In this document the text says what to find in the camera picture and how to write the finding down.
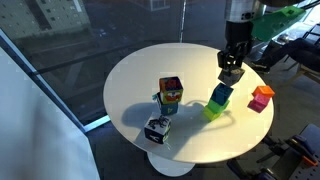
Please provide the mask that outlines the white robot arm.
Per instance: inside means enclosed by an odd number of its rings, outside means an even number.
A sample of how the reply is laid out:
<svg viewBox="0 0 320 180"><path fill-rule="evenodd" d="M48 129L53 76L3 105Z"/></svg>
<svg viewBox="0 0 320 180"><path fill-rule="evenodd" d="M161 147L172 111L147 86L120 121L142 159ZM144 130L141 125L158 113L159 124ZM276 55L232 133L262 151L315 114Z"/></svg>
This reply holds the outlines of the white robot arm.
<svg viewBox="0 0 320 180"><path fill-rule="evenodd" d="M264 14L265 6L259 0L226 0L224 50L217 54L219 66L227 71L241 67L252 49L252 20Z"/></svg>

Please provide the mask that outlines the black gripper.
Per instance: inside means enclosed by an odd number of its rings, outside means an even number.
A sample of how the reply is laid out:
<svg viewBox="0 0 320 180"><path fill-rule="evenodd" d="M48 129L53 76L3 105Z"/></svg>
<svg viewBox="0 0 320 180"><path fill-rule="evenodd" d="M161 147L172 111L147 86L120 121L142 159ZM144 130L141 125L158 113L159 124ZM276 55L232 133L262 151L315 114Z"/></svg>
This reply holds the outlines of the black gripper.
<svg viewBox="0 0 320 180"><path fill-rule="evenodd" d="M252 28L251 22L226 22L225 38L227 44L225 49L217 54L220 68L228 69L231 65L242 67L244 58L252 48Z"/></svg>

